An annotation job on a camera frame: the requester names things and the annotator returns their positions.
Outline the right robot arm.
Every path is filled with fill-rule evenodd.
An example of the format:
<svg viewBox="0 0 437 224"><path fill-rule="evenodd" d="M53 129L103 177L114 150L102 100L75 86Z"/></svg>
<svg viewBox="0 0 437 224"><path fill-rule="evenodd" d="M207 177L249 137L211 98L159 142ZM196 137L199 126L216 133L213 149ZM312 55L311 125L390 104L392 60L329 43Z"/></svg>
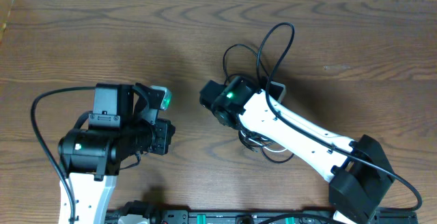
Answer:
<svg viewBox="0 0 437 224"><path fill-rule="evenodd" d="M334 219L368 223L394 182L393 168L378 141L358 141L325 130L285 108L283 84L235 78L229 85L208 81L199 102L224 126L244 136L269 139L314 168L328 182Z"/></svg>

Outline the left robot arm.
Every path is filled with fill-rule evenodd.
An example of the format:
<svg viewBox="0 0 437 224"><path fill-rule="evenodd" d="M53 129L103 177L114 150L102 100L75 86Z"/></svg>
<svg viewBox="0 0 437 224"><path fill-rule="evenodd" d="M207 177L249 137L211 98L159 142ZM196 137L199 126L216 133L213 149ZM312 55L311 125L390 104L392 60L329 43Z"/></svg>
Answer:
<svg viewBox="0 0 437 224"><path fill-rule="evenodd" d="M168 152L175 126L158 118L167 110L166 87L112 85L94 88L94 105L59 141L61 190L59 222L103 223L121 163L129 156Z"/></svg>

